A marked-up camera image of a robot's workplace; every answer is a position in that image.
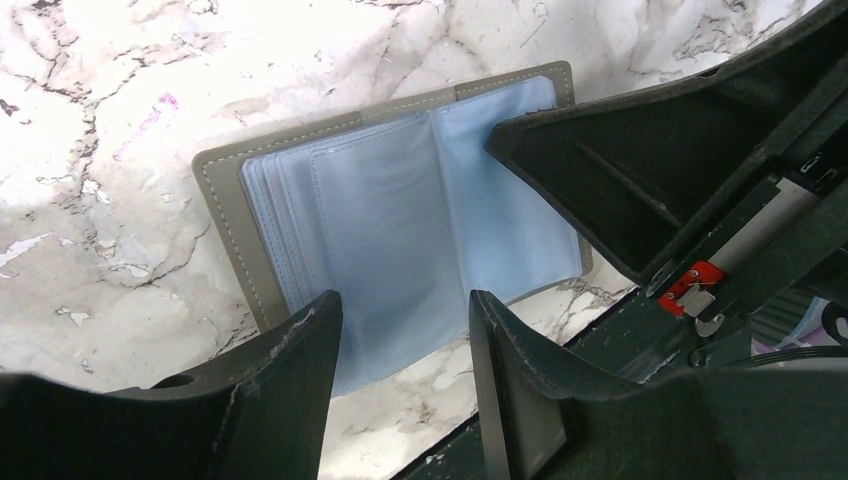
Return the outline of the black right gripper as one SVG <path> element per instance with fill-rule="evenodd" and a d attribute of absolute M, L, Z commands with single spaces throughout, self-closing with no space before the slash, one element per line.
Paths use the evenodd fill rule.
<path fill-rule="evenodd" d="M 497 124 L 485 147 L 639 289 L 569 344 L 646 380 L 749 355 L 750 315 L 847 239 L 847 5 L 686 79 Z"/>

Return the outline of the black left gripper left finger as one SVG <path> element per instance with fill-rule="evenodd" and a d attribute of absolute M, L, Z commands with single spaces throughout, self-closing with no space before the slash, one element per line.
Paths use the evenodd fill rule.
<path fill-rule="evenodd" d="M 314 479 L 343 325 L 320 294 L 279 326 L 148 389 L 1 377 L 5 479 Z"/>

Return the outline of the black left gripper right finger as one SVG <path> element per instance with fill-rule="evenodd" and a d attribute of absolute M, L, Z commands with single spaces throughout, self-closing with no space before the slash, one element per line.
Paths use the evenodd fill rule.
<path fill-rule="evenodd" d="M 484 472 L 490 479 L 843 479 L 843 347 L 775 352 L 640 384 L 469 298 Z"/>

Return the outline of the grey metal card holder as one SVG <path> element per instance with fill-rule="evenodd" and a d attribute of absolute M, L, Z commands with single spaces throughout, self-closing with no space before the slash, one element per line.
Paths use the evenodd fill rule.
<path fill-rule="evenodd" d="M 485 143 L 574 102 L 566 61 L 198 153 L 192 170 L 261 329 L 326 290 L 345 395 L 457 340 L 468 297 L 512 303 L 591 270 L 590 245 Z"/>

